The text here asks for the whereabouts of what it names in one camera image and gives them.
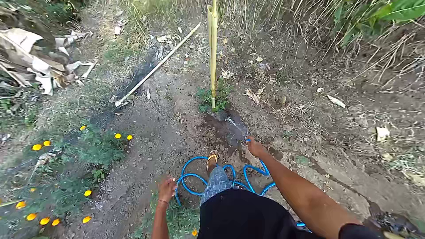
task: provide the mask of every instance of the right arm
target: right arm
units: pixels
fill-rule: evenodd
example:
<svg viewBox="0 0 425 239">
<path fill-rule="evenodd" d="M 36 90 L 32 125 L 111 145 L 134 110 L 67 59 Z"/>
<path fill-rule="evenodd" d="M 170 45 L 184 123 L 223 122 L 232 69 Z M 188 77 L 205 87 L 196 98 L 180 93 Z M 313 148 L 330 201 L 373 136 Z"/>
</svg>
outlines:
<svg viewBox="0 0 425 239">
<path fill-rule="evenodd" d="M 278 162 L 261 143 L 252 137 L 248 139 L 249 151 L 264 162 L 282 196 L 310 230 L 325 238 L 338 239 L 343 225 L 361 225 L 321 189 Z"/>
</svg>

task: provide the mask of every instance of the left hand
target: left hand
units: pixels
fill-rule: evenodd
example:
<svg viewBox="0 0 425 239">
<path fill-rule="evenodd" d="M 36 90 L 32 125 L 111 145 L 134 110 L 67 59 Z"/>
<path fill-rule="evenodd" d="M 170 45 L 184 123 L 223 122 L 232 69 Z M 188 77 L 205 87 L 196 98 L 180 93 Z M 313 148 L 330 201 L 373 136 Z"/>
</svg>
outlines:
<svg viewBox="0 0 425 239">
<path fill-rule="evenodd" d="M 176 192 L 175 192 L 176 187 L 177 187 L 176 178 L 172 178 L 170 176 L 167 176 L 159 184 L 158 200 L 165 201 L 165 202 L 169 203 L 170 199 L 176 194 Z"/>
</svg>

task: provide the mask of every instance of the blue hose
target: blue hose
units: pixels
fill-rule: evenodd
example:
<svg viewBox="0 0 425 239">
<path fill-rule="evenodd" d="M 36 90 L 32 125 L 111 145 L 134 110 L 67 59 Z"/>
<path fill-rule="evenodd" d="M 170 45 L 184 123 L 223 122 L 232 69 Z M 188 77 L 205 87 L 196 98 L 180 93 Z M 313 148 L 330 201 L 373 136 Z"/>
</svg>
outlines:
<svg viewBox="0 0 425 239">
<path fill-rule="evenodd" d="M 205 160 L 208 160 L 208 158 L 207 157 L 204 157 L 204 156 L 197 156 L 197 157 L 194 157 L 194 158 L 191 158 L 189 161 L 187 161 L 186 162 L 186 164 L 183 166 L 183 169 L 181 170 L 181 175 L 180 175 L 180 178 L 177 180 L 177 182 L 176 182 L 176 184 L 177 184 L 177 186 L 178 186 L 178 184 L 179 183 L 181 183 L 181 185 L 183 185 L 183 187 L 190 193 L 190 194 L 193 194 L 193 195 L 197 195 L 197 196 L 201 196 L 202 194 L 201 193 L 198 193 L 198 192 L 195 192 L 195 191 L 193 191 L 193 190 L 191 190 L 191 189 L 189 189 L 188 187 L 187 187 L 187 185 L 186 185 L 186 183 L 184 182 L 184 178 L 185 177 L 188 177 L 188 176 L 195 176 L 195 177 L 197 177 L 197 178 L 199 178 L 205 185 L 207 185 L 208 183 L 205 181 L 205 179 L 203 179 L 201 176 L 199 176 L 199 175 L 197 175 L 197 174 L 184 174 L 184 170 L 186 169 L 186 167 L 187 167 L 187 165 L 190 163 L 190 162 L 192 162 L 193 160 L 196 160 L 196 159 L 205 159 Z M 236 172 L 235 172 L 235 169 L 234 169 L 234 167 L 232 166 L 232 165 L 230 165 L 230 164 L 226 164 L 225 166 L 223 166 L 223 169 L 225 170 L 226 168 L 230 168 L 231 170 L 232 170 L 232 174 L 233 174 L 233 179 L 232 179 L 232 186 L 234 186 L 235 184 L 236 185 L 239 185 L 239 186 L 241 186 L 241 187 L 243 187 L 244 189 L 246 189 L 246 190 L 248 190 L 248 191 L 251 191 L 251 192 L 253 192 L 253 193 L 255 193 L 255 194 L 257 194 L 257 195 L 260 195 L 260 196 L 264 196 L 264 194 L 270 189 L 270 188 L 272 188 L 272 187 L 274 187 L 274 186 L 276 186 L 276 183 L 275 182 L 272 182 L 272 183 L 270 183 L 269 185 L 267 185 L 262 191 L 261 191 L 261 193 L 260 194 L 258 194 L 258 193 L 256 193 L 255 192 L 255 190 L 252 188 L 252 186 L 251 186 L 251 183 L 249 182 L 249 180 L 248 180 L 248 175 L 247 175 L 247 172 L 246 172 L 246 170 L 248 169 L 248 168 L 251 168 L 251 169 L 254 169 L 255 171 L 257 171 L 257 172 L 259 172 L 259 173 L 261 173 L 262 175 L 264 175 L 264 176 L 270 176 L 270 173 L 269 173 L 269 170 L 267 169 L 267 167 L 266 167 L 266 165 L 263 163 L 263 161 L 261 161 L 260 160 L 260 162 L 261 162 L 261 165 L 263 166 L 263 168 L 264 168 L 264 170 L 261 170 L 260 168 L 257 168 L 257 167 L 254 167 L 254 166 L 252 166 L 252 165 L 245 165 L 244 166 L 244 176 L 245 176 L 245 181 L 248 183 L 248 186 L 246 186 L 245 184 L 243 184 L 243 183 L 241 183 L 241 182 L 239 182 L 239 181 L 236 181 L 235 180 L 235 177 L 236 177 Z M 177 201 L 177 203 L 181 206 L 181 203 L 180 203 L 180 200 L 179 200 L 179 195 L 178 195 L 178 193 L 177 193 L 177 189 L 178 188 L 176 188 L 176 201 Z M 299 227 L 304 227 L 306 224 L 304 224 L 303 222 L 297 222 L 297 226 L 299 226 Z"/>
</svg>

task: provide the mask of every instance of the flip-flop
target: flip-flop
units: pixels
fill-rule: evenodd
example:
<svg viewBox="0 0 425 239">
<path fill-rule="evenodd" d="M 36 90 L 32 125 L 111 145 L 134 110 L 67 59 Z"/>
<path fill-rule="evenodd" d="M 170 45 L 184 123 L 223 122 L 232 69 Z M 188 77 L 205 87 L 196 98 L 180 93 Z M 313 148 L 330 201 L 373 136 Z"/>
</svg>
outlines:
<svg viewBox="0 0 425 239">
<path fill-rule="evenodd" d="M 211 150 L 210 152 L 210 156 L 207 159 L 207 171 L 208 171 L 208 162 L 210 161 L 211 158 L 215 158 L 215 163 L 217 163 L 217 158 L 218 158 L 218 151 L 217 150 Z"/>
</svg>

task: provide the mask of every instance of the bamboo stake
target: bamboo stake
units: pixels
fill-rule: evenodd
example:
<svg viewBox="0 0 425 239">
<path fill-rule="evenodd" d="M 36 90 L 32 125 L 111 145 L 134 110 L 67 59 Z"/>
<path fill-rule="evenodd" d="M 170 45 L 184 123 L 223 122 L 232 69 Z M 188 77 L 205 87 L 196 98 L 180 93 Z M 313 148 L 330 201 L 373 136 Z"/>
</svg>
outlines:
<svg viewBox="0 0 425 239">
<path fill-rule="evenodd" d="M 168 58 L 170 58 L 170 56 L 175 52 L 175 51 L 177 51 L 177 49 L 179 49 L 182 45 L 183 45 L 183 43 L 184 42 L 186 42 L 187 41 L 187 39 L 189 39 L 189 37 L 190 36 L 192 36 L 193 35 L 193 33 L 199 28 L 201 26 L 201 23 L 198 23 L 198 25 L 196 25 L 196 27 L 194 27 L 194 29 L 192 29 L 191 31 L 190 31 L 190 33 L 170 52 L 170 53 L 168 53 L 168 55 L 166 56 L 166 57 L 164 57 L 164 59 L 158 64 L 158 65 L 156 65 L 155 66 L 155 68 L 154 69 L 152 69 L 139 83 L 137 83 L 137 85 L 133 88 L 133 89 L 131 89 L 131 91 L 129 91 L 128 93 L 127 93 L 127 95 L 125 95 L 121 100 L 119 100 L 119 101 L 116 101 L 115 102 L 115 107 L 118 107 L 118 106 L 120 106 L 137 88 L 139 88 L 156 70 L 158 70 L 158 68 L 168 59 Z"/>
<path fill-rule="evenodd" d="M 210 74 L 211 74 L 211 108 L 215 109 L 215 79 L 217 67 L 217 0 L 212 0 L 212 6 L 208 5 L 208 37 L 210 41 Z"/>
</svg>

